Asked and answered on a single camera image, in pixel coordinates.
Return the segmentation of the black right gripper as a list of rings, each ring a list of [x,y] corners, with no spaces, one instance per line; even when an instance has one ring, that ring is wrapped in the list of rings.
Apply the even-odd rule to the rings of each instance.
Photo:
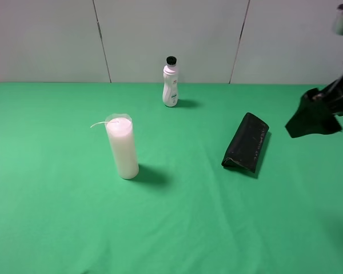
[[[285,128],[291,138],[335,134],[342,131],[342,126],[334,115],[343,116],[343,75],[322,90],[305,92]]]

